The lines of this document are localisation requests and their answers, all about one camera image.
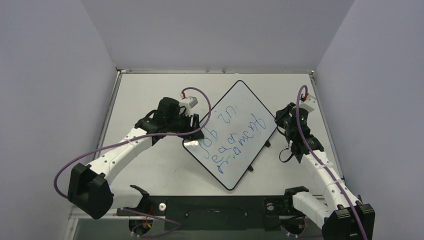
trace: red wire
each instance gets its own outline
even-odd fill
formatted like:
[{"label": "red wire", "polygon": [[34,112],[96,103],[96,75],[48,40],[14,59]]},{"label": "red wire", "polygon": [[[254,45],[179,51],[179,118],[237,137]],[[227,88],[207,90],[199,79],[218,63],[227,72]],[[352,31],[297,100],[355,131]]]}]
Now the red wire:
[{"label": "red wire", "polygon": [[152,214],[153,213],[153,205],[150,205],[150,212],[148,214]]},{"label": "red wire", "polygon": [[305,229],[305,225],[306,225],[305,217],[306,217],[306,216],[303,216],[302,221],[300,221],[300,223],[299,223],[299,225],[302,225],[302,226],[303,226],[303,229]]}]

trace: screw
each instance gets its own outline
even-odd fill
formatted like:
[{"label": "screw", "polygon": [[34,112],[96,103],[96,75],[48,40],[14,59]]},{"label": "screw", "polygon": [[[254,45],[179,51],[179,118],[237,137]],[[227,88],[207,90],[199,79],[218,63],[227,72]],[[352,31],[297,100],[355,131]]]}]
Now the screw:
[{"label": "screw", "polygon": [[266,205],[266,209],[267,209],[268,211],[272,211],[272,210],[274,210],[274,205],[270,202],[270,203],[268,203],[268,204]]}]

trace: metal frame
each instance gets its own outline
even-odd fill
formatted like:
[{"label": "metal frame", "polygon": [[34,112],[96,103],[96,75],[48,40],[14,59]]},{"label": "metal frame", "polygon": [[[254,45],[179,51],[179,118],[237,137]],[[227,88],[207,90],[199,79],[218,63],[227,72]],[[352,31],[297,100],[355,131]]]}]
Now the metal frame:
[{"label": "metal frame", "polygon": [[311,70],[249,70],[249,69],[205,69],[205,70],[160,70],[121,69],[122,74],[311,74]]},{"label": "metal frame", "polygon": [[[328,126],[327,123],[327,119],[325,117],[325,114],[322,110],[322,106],[321,106],[321,102],[319,99],[319,94],[317,92],[317,88],[316,88],[316,82],[314,79],[314,71],[313,70],[297,70],[297,71],[287,71],[287,70],[281,70],[281,71],[255,71],[255,70],[225,70],[225,69],[220,69],[220,70],[158,70],[158,69],[121,69],[118,70],[117,72],[117,76],[116,76],[116,80],[115,80],[115,84],[113,86],[113,90],[112,90],[112,94],[110,96],[110,101],[109,101],[109,105],[108,105],[108,109],[106,112],[106,116],[104,118],[104,122],[102,125],[102,129],[101,129],[101,133],[98,139],[98,143],[97,143],[97,148],[100,148],[103,146],[103,143],[105,141],[105,136],[106,136],[106,132],[108,130],[108,126],[109,126],[109,122],[111,119],[111,115],[112,115],[112,111],[115,105],[115,100],[119,91],[119,87],[121,84],[121,79],[122,79],[122,75],[123,74],[308,74],[311,84],[312,84],[312,88],[313,91],[315,92],[315,97],[319,106],[319,111],[321,112],[322,115],[322,120],[324,122],[324,126],[325,126],[325,130],[327,132],[328,135],[328,139],[330,141],[330,145],[331,145],[331,150],[333,152],[334,155],[334,160],[335,163],[337,165],[338,171],[339,171],[339,175],[340,177],[344,178],[341,166],[340,166],[340,162],[339,162],[339,158],[337,155],[337,151],[335,149],[334,146],[334,142],[333,142],[333,138],[330,132],[330,128]],[[97,152],[94,156],[93,159],[96,159],[99,157],[101,153]],[[323,201],[324,198],[322,196],[315,196],[317,197],[320,201]],[[289,218],[290,216],[280,216],[281,219],[285,219],[285,218]],[[102,217],[102,219],[144,219],[144,216],[117,216],[116,215],[116,210],[112,209],[109,210],[105,216]],[[72,209],[70,211],[69,214],[69,219],[68,219],[68,223],[66,225],[66,229],[65,229],[65,233],[63,236],[64,240],[73,240],[74,239],[74,235],[75,235],[75,230],[77,228],[77,224],[78,224],[78,220],[79,219],[91,219],[91,217],[86,214],[85,212],[83,212],[81,209],[79,209],[76,206],[72,206]]]},{"label": "metal frame", "polygon": [[77,229],[78,218],[70,218],[67,221],[65,233],[63,234],[63,240],[73,240],[75,230]]},{"label": "metal frame", "polygon": [[[122,73],[121,71],[117,72],[115,84],[113,86],[112,94],[110,96],[109,105],[107,107],[106,116],[104,117],[103,125],[101,127],[101,133],[98,138],[97,149],[103,147],[103,143],[105,141],[106,132],[108,131],[109,121],[111,120],[112,111],[114,109],[115,100],[117,99],[118,89],[121,84]],[[101,152],[96,152],[94,154],[93,160],[99,158]]]},{"label": "metal frame", "polygon": [[334,155],[334,161],[335,161],[335,164],[337,165],[337,170],[338,170],[339,176],[340,176],[341,179],[344,180],[345,176],[343,175],[342,167],[340,166],[339,157],[337,155],[336,147],[334,146],[333,137],[332,137],[331,132],[330,132],[329,124],[327,123],[326,115],[323,112],[323,108],[321,106],[320,98],[318,96],[318,90],[317,90],[316,83],[315,83],[314,72],[315,71],[311,71],[311,73],[309,73],[310,83],[312,84],[313,91],[315,92],[316,103],[318,103],[319,112],[321,113],[322,121],[324,122],[324,126],[325,126],[325,131],[327,132],[328,140],[330,141],[332,154]]}]

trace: whiteboard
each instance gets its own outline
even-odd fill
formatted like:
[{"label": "whiteboard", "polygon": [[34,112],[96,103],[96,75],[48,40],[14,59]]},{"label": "whiteboard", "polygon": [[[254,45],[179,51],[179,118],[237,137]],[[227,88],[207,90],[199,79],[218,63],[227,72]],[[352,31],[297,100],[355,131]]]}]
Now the whiteboard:
[{"label": "whiteboard", "polygon": [[277,128],[273,114],[238,80],[212,108],[204,139],[183,147],[227,190],[233,190]]}]

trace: black whiteboard frame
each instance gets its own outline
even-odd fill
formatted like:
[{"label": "black whiteboard frame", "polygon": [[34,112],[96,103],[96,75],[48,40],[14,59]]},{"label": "black whiteboard frame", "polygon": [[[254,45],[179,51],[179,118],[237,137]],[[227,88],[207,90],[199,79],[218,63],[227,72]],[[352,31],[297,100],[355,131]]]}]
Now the black whiteboard frame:
[{"label": "black whiteboard frame", "polygon": [[[230,88],[229,90],[218,100],[218,102],[215,103],[215,105],[213,105],[212,110],[214,110],[215,106],[218,105],[221,100],[231,91],[231,89],[233,89],[233,87],[238,83],[241,82],[243,83],[247,89],[249,89],[249,91],[253,94],[253,96],[260,102],[260,104],[262,104],[262,106],[268,111],[269,114],[271,114],[271,116],[275,119],[276,117],[270,112],[270,110],[262,103],[262,101],[258,98],[258,96],[256,96],[256,94],[251,90],[251,88],[242,80],[237,80]],[[201,120],[200,123],[206,118],[207,115],[205,115]],[[252,162],[247,166],[247,168],[244,170],[243,174],[241,175],[240,179],[235,183],[234,187],[229,189],[227,188],[211,171],[209,171],[209,169],[203,165],[202,162],[199,161],[199,159],[197,159],[197,157],[195,157],[187,148],[186,146],[184,146],[184,141],[185,139],[182,140],[182,147],[194,158],[198,161],[198,163],[200,163],[222,186],[224,186],[225,189],[227,189],[228,191],[232,191],[234,190],[237,185],[239,184],[240,180],[243,178],[243,176],[246,174],[248,168],[253,164],[253,162],[255,161],[255,159],[258,157],[259,153],[262,151],[262,149],[264,149],[265,147],[265,143],[267,141],[270,140],[271,136],[274,134],[274,132],[276,131],[276,129],[278,128],[278,126],[276,126],[274,128],[274,130],[272,131],[272,133],[269,135],[269,137],[266,139],[266,141],[263,143],[262,147],[260,148],[260,150],[257,152],[256,156],[254,156]]]}]

